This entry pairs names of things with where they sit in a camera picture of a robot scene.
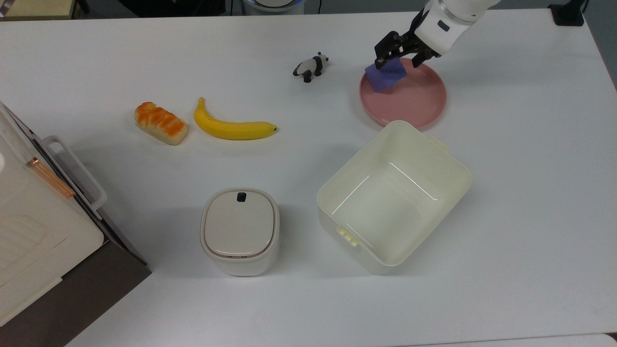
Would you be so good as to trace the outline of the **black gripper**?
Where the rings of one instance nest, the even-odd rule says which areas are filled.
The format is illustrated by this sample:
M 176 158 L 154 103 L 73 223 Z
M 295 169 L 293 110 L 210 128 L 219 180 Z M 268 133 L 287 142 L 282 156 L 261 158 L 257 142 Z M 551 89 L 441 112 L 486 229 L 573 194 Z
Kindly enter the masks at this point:
M 389 61 L 394 58 L 403 57 L 410 54 L 415 54 L 412 57 L 414 68 L 419 68 L 426 61 L 432 58 L 441 57 L 440 53 L 432 50 L 425 42 L 423 42 L 411 30 L 399 34 L 396 31 L 390 31 L 375 45 L 375 67 L 381 70 Z

